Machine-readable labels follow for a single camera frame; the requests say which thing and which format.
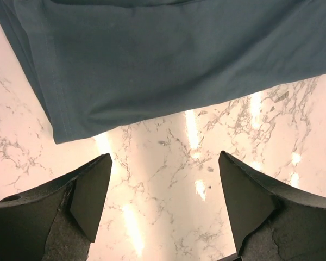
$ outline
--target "stitched seam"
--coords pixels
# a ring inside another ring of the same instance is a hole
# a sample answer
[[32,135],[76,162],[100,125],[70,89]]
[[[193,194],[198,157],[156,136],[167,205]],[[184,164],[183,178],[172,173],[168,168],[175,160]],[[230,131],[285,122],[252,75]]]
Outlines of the stitched seam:
[[[38,8],[38,2],[35,1],[36,3],[36,6],[35,6],[35,9],[37,10]],[[57,94],[57,103],[58,103],[58,107],[59,107],[59,111],[60,111],[60,117],[61,117],[61,121],[63,122],[63,127],[64,127],[64,131],[65,131],[65,134],[67,137],[69,137],[69,134],[66,130],[66,126],[65,126],[65,122],[64,122],[64,117],[63,117],[63,113],[62,113],[62,109],[61,109],[61,106],[60,106],[60,101],[59,101],[59,97],[58,97],[58,90],[57,90],[57,86],[55,84],[55,75],[54,75],[54,70],[53,70],[53,66],[52,66],[52,61],[51,61],[51,55],[50,55],[50,52],[49,52],[49,48],[48,48],[48,41],[47,41],[47,35],[43,32],[43,23],[41,22],[41,20],[39,20],[40,22],[40,27],[41,27],[41,31],[45,37],[45,44],[46,44],[46,51],[47,51],[47,55],[48,55],[48,62],[49,62],[49,66],[51,68],[51,73],[52,73],[52,78],[53,78],[53,88],[54,88],[54,91],[55,93]]]
[[[52,48],[53,48],[53,55],[55,57],[56,55],[55,55],[54,38],[52,38]],[[68,110],[67,110],[66,103],[65,103],[64,89],[63,89],[62,85],[60,86],[60,90],[61,90],[61,96],[62,96],[62,99],[63,99],[63,105],[64,105],[64,109],[65,109],[65,114],[66,114],[65,116],[66,116],[67,125],[69,127],[69,132],[70,132],[70,134],[72,136],[71,126],[70,126],[70,121],[69,121],[69,116],[68,116]]]
[[81,4],[73,4],[73,3],[58,3],[54,0],[48,0],[56,5],[65,5],[65,6],[82,6],[82,7],[115,7],[115,8],[124,8],[124,9],[134,9],[134,8],[158,8],[158,7],[180,7],[183,5],[193,4],[204,2],[207,0],[184,0],[178,3],[166,3],[166,4],[147,4],[147,5],[133,5],[133,6],[122,6],[122,5],[115,5],[115,4],[89,4],[89,3],[81,3]]

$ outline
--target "white marble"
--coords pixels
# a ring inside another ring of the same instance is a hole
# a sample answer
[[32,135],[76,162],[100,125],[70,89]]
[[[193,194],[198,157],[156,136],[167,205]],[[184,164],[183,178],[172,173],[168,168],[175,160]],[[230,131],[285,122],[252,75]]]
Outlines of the white marble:
[[326,196],[326,75],[56,145],[0,27],[0,199],[110,152],[90,261],[217,261],[235,252],[221,150]]

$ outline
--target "dark teal fabric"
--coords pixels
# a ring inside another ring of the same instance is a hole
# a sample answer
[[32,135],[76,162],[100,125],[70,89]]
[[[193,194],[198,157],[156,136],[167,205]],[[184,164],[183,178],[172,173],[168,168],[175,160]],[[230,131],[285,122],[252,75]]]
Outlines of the dark teal fabric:
[[0,12],[56,143],[326,73],[326,0],[1,0]]

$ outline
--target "glossy floor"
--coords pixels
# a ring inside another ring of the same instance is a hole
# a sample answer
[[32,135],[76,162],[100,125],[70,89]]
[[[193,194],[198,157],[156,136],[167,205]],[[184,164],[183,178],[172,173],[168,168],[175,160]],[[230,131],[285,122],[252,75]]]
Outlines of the glossy floor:
[[221,150],[326,196],[326,75],[55,145],[0,28],[0,199],[110,152],[114,168],[89,260],[216,261],[235,252]]

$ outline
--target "marble floor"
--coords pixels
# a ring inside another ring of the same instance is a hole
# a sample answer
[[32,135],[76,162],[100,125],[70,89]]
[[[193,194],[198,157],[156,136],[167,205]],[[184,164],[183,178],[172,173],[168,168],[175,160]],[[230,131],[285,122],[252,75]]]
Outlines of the marble floor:
[[221,150],[326,197],[326,75],[56,145],[0,27],[0,199],[109,152],[114,167],[90,261],[234,253]]

